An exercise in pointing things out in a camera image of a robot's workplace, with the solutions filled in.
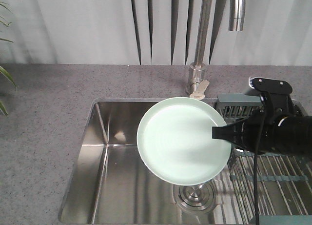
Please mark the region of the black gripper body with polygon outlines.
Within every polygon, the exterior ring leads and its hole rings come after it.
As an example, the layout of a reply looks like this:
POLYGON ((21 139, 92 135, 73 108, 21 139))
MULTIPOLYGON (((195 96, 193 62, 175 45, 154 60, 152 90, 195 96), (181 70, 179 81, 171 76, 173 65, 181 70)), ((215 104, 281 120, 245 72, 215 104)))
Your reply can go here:
POLYGON ((257 110, 234 123, 234 146, 250 152, 277 152, 273 140, 273 127, 278 116, 257 110))

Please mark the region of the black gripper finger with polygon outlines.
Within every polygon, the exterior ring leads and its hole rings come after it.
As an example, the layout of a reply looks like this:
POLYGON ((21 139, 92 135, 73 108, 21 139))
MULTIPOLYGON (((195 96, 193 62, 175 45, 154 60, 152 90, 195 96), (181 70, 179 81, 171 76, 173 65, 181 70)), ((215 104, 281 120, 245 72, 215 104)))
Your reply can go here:
POLYGON ((225 140, 237 147, 243 147, 243 122, 231 123, 226 126, 212 127, 212 138, 225 140))

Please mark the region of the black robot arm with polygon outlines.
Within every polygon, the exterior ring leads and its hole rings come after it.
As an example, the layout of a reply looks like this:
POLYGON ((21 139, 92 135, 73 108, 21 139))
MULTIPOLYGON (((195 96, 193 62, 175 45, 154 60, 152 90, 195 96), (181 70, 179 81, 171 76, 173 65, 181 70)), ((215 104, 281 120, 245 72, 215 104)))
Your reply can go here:
POLYGON ((226 126, 213 127, 212 138, 225 140, 236 148, 253 153, 312 156, 311 116, 281 115, 269 124, 264 111, 226 126))

